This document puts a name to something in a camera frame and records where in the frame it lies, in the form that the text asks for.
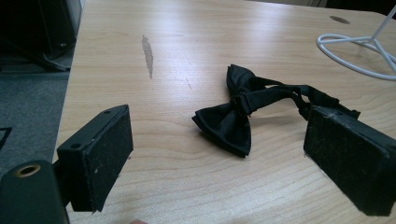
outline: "wire stand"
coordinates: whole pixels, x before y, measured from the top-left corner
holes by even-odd
[[[384,29],[384,27],[388,24],[388,22],[392,19],[393,15],[396,14],[396,6],[393,8],[393,10],[388,14],[388,16],[385,18],[385,20],[382,22],[382,24],[379,26],[379,28],[375,31],[373,36],[362,36],[362,37],[349,37],[345,35],[335,35],[335,34],[325,34],[321,35],[318,37],[318,47],[325,53],[327,56],[335,60],[336,62],[342,64],[345,67],[348,67],[350,69],[353,69],[357,72],[363,73],[364,75],[370,76],[370,77],[378,77],[386,80],[396,80],[396,58],[392,56],[390,53],[387,53],[384,48],[382,48],[381,44],[379,41],[376,39],[379,35],[379,33]],[[349,63],[340,57],[336,56],[333,54],[331,51],[329,51],[326,47],[325,44],[335,44],[335,43],[345,43],[345,42],[351,42],[363,47],[366,47],[367,49],[371,49],[379,54],[385,59],[387,64],[390,66],[391,70],[393,71],[393,75],[386,75],[386,74],[379,74],[376,72],[372,72],[369,70],[366,70],[364,68],[361,68],[353,63]]]

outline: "gray carpet floor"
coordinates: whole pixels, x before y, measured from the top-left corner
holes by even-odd
[[[61,60],[70,65],[73,52]],[[0,148],[0,177],[27,161],[52,161],[69,76],[30,63],[1,68],[0,140],[5,137],[2,128],[12,129]]]

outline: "bow tie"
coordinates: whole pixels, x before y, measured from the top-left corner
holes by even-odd
[[[228,67],[227,87],[231,96],[229,103],[198,110],[192,119],[223,149],[242,158],[249,154],[251,148],[248,116],[279,100],[292,99],[304,119],[308,119],[312,105],[334,108],[355,119],[360,114],[313,87],[285,85],[279,81],[256,77],[250,70],[234,64]]]

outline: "scratch mark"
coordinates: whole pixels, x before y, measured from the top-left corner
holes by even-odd
[[[154,63],[154,57],[152,56],[152,50],[149,40],[144,35],[142,39],[142,47],[146,55],[146,65],[148,66],[149,78],[152,79],[152,65]]]
[[[188,78],[186,78],[186,81],[187,81],[187,85],[189,85],[190,89],[192,89]]]

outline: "wooden table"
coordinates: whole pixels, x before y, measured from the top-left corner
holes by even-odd
[[[334,21],[330,16],[348,20]],[[361,111],[396,137],[396,82],[334,62],[319,35],[372,35],[371,12],[230,0],[88,0],[64,104],[58,145],[97,113],[128,104],[134,152],[102,213],[72,223],[394,223],[367,217],[304,155],[306,121],[284,100],[249,119],[252,149],[240,159],[203,137],[196,110],[229,101],[231,63],[257,76],[309,84]],[[380,36],[396,53],[396,22]],[[152,74],[145,51],[151,48]],[[381,57],[353,44],[332,47],[387,72]]]

